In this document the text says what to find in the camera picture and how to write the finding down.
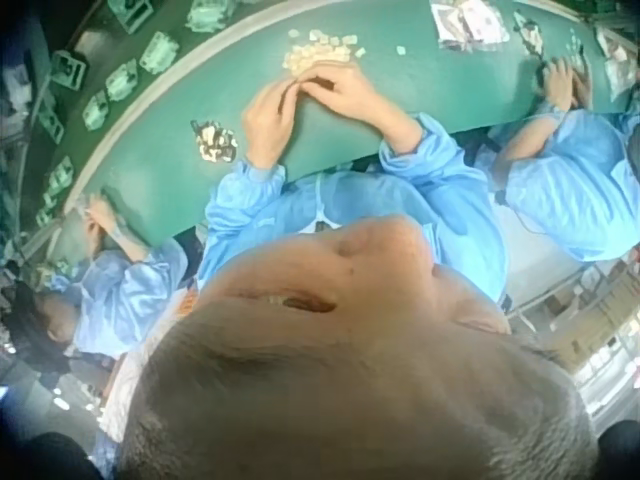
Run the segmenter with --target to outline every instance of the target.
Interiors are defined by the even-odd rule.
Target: person
[[[91,197],[84,226],[88,259],[71,278],[55,275],[42,292],[20,285],[5,320],[18,354],[24,350],[38,368],[61,359],[59,352],[69,346],[117,359],[144,341],[181,280],[198,265],[193,232],[150,248],[100,195]],[[119,249],[102,250],[105,233]]]
[[[591,262],[618,258],[640,241],[640,94],[626,113],[593,113],[585,65],[580,72],[564,59],[549,63],[536,114],[494,127],[495,148],[483,147],[476,166],[489,172],[496,198],[539,226],[536,233]]]
[[[278,195],[300,91],[380,128],[391,174],[319,175]],[[502,280],[485,280],[505,258],[485,183],[443,129],[334,64],[267,87],[245,128],[247,160],[207,210],[200,297],[145,366],[112,477],[591,479],[584,403],[510,335]],[[294,234],[318,198],[327,224],[337,206],[350,224]]]
[[[310,81],[316,77],[332,82],[333,91]],[[379,152],[381,172],[318,173],[284,186],[285,168],[278,160],[291,135],[300,89],[336,113],[380,131],[385,139]],[[263,89],[248,108],[244,126],[246,158],[213,189],[206,208],[209,233],[198,272],[200,288],[254,247],[360,222],[354,228],[367,236],[378,223],[364,219],[401,215],[421,229],[436,263],[466,276],[494,301],[500,299],[508,259],[486,178],[464,165],[464,151],[436,120],[424,113],[407,115],[377,93],[353,64],[322,63],[299,81],[286,79]],[[282,266],[274,276],[296,257],[306,256],[314,237],[291,241],[293,246],[285,243],[282,249],[277,260]]]

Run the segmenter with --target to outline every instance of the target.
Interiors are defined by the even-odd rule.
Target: green workbench
[[[595,110],[624,108],[624,98],[609,101],[604,57],[589,27],[508,0],[493,3],[511,33],[495,52],[440,49],[426,0],[331,4],[269,26],[215,55],[153,103],[119,139],[85,191],[107,191],[152,244],[201,222],[211,186],[230,166],[200,158],[190,121],[216,120],[235,130],[241,155],[246,145],[241,112],[265,83],[283,75],[292,28],[302,35],[314,28],[330,35],[357,34],[358,46],[367,50],[358,63],[379,91],[457,132],[516,120],[531,108],[538,63],[513,31],[513,12],[519,9],[541,25],[547,57],[567,55],[573,29],[593,66]],[[397,45],[406,47],[406,56],[397,55]],[[378,142],[367,127],[303,99],[282,161],[293,180],[371,154]]]

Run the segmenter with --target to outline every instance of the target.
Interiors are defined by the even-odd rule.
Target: blue smock
[[[143,262],[131,263],[119,250],[104,251],[79,265],[71,279],[56,276],[49,289],[80,311],[75,347],[117,358],[146,339],[186,269],[184,250],[169,239]]]
[[[505,243],[489,203],[487,179],[464,165],[464,151],[434,119],[416,151],[396,156],[383,143],[380,173],[319,173],[284,186],[285,170],[235,165],[212,190],[200,289],[231,258],[293,233],[365,217],[404,214],[420,225],[435,262],[466,276],[494,301],[506,282]]]
[[[561,123],[536,157],[513,163],[507,205],[579,261],[624,255],[640,241],[640,184],[627,159],[640,113],[548,115]],[[489,137],[504,148],[532,118],[494,127]],[[482,147],[476,167],[488,171],[496,156]]]

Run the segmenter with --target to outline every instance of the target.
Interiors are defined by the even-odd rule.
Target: black hair
[[[640,476],[640,423],[623,420],[598,440],[598,480],[636,480]]]
[[[36,306],[35,292],[24,282],[16,282],[7,292],[11,311],[2,317],[18,358],[41,373],[69,372],[64,347],[47,333],[47,321]]]
[[[640,182],[640,124],[636,125],[627,145],[627,158],[631,164],[631,171]]]

